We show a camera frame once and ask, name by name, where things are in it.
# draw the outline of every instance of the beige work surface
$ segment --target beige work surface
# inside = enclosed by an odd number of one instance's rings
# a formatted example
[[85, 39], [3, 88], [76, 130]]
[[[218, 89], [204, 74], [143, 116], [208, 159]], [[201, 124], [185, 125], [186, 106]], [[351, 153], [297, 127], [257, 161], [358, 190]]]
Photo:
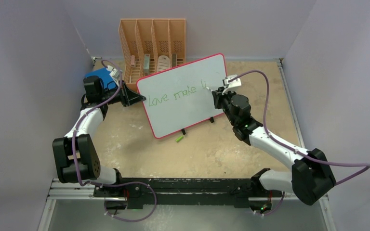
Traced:
[[[124, 62], [116, 62], [124, 68]], [[101, 68], [96, 62], [94, 70]], [[227, 62], [227, 74], [258, 69], [270, 82], [267, 111], [269, 129], [298, 144], [297, 132], [276, 62]], [[266, 83], [260, 74], [242, 77], [237, 90], [249, 98], [252, 116], [263, 122]], [[180, 142], [179, 131], [163, 139], [154, 138], [142, 103], [109, 106], [93, 142], [102, 165], [120, 170], [123, 177], [169, 178], [250, 178], [265, 167], [287, 171], [265, 152], [239, 141], [225, 115], [186, 129]]]

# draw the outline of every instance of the whiteboard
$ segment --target whiteboard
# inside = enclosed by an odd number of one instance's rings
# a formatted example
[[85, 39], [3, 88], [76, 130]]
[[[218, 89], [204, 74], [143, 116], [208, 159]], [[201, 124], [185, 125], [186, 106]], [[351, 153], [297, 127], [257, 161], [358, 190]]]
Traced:
[[141, 78], [137, 89], [152, 132], [162, 138], [223, 113], [215, 109], [210, 90], [223, 86], [225, 57], [214, 54], [166, 71]]

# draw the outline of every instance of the blue object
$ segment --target blue object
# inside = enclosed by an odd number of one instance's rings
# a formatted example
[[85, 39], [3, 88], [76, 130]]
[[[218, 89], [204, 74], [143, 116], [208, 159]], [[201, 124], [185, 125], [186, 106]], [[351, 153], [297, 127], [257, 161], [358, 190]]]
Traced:
[[116, 83], [114, 82], [114, 80], [111, 78], [110, 72], [107, 71], [107, 69], [105, 67], [101, 68], [99, 70], [87, 73], [84, 77], [87, 78], [87, 77], [90, 77], [90, 76], [98, 76], [100, 79], [102, 79], [103, 82], [104, 82], [104, 88], [107, 88], [107, 84], [108, 84], [109, 89], [114, 88], [114, 87], [117, 86]]

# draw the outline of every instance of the gray wall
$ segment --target gray wall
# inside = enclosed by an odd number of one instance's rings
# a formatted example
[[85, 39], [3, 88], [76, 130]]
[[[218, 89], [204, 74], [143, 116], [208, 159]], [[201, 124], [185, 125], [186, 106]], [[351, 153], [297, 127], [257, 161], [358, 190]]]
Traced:
[[186, 18], [188, 58], [287, 54], [316, 0], [64, 0], [90, 54], [122, 57], [121, 18]]
[[[370, 1], [318, 0], [284, 67], [306, 146], [370, 162]], [[370, 230], [370, 170], [332, 189], [330, 205], [338, 230]]]
[[91, 67], [60, 0], [0, 0], [0, 230], [36, 230]]

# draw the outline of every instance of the marker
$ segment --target marker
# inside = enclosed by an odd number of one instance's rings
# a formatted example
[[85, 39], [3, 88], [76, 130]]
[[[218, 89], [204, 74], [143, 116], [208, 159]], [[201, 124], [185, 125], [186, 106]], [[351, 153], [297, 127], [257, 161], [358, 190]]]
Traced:
[[175, 141], [178, 143], [179, 141], [181, 141], [182, 139], [184, 138], [184, 136], [180, 136], [179, 138], [177, 138]]

